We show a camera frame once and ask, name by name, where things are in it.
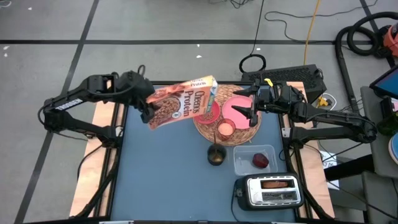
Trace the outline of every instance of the woven placemat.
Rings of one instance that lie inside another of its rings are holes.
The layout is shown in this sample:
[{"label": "woven placemat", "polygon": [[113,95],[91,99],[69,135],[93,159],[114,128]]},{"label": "woven placemat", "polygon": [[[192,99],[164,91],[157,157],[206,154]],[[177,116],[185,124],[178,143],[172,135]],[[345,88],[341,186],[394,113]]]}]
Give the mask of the woven placemat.
[{"label": "woven placemat", "polygon": [[[233,92],[236,90],[242,90],[243,88],[237,85],[218,85],[216,102],[219,104],[220,108],[223,107],[225,101],[231,98],[234,94]],[[256,132],[260,128],[261,124],[261,113],[258,114],[258,124],[253,128],[247,129],[236,129],[233,135],[226,141],[220,140],[216,137],[217,143],[222,144],[224,146],[236,146],[238,144],[242,144],[253,138]],[[205,137],[207,140],[213,142],[214,141],[214,131],[216,130],[217,123],[223,119],[223,114],[220,114],[220,117],[211,124],[201,124],[196,122],[193,119],[193,123],[197,127],[199,133]]]}]

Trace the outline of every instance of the monitor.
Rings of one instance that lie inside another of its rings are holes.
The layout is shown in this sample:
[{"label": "monitor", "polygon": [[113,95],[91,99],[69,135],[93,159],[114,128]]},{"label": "monitor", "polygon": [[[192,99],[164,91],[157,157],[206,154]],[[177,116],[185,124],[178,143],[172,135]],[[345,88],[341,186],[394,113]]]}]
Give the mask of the monitor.
[{"label": "monitor", "polygon": [[379,94],[398,99],[398,65],[372,82],[369,87]]}]

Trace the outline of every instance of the yellow cable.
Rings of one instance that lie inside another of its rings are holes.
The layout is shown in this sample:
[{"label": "yellow cable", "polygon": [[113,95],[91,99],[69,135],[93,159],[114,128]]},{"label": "yellow cable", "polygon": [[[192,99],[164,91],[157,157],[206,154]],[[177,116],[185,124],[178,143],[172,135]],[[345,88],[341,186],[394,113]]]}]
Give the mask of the yellow cable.
[{"label": "yellow cable", "polygon": [[312,26],[313,26],[313,23],[314,23],[314,21],[315,21],[315,16],[316,16],[316,14],[317,14],[317,12],[318,12],[318,7],[319,7],[319,4],[320,4],[320,3],[321,3],[321,0],[318,0],[317,6],[315,7],[315,11],[313,12],[313,15],[312,15],[311,25],[310,25],[310,29],[308,30],[307,39],[306,39],[306,41],[305,41],[304,65],[306,64],[306,61],[307,61],[307,46],[308,46],[308,41],[310,40],[310,37],[311,37]]}]

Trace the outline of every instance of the clear plastic container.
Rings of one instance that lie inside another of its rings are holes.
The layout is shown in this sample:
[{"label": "clear plastic container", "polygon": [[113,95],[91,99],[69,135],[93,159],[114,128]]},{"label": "clear plastic container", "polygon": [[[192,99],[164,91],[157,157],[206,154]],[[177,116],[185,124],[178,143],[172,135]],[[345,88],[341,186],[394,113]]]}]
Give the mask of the clear plastic container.
[{"label": "clear plastic container", "polygon": [[[253,164],[253,156],[256,153],[261,153],[268,158],[269,164],[266,168],[260,169]],[[270,145],[236,146],[234,148],[234,166],[236,175],[278,172],[275,149]]]}]

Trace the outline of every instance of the blue table surface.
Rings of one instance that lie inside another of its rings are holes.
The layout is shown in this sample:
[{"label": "blue table surface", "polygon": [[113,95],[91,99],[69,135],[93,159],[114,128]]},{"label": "blue table surface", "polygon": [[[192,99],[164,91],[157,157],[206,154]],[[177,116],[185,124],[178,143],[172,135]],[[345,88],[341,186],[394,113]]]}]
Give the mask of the blue table surface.
[{"label": "blue table surface", "polygon": [[[256,135],[243,145],[274,147],[278,172],[286,171],[278,158],[282,150],[276,114],[262,114]],[[234,172],[233,146],[220,166],[207,161],[211,145],[192,119],[151,131],[138,111],[130,108],[124,130],[111,220],[235,221],[231,213]],[[292,209],[244,211],[233,202],[243,222],[294,222]]]}]

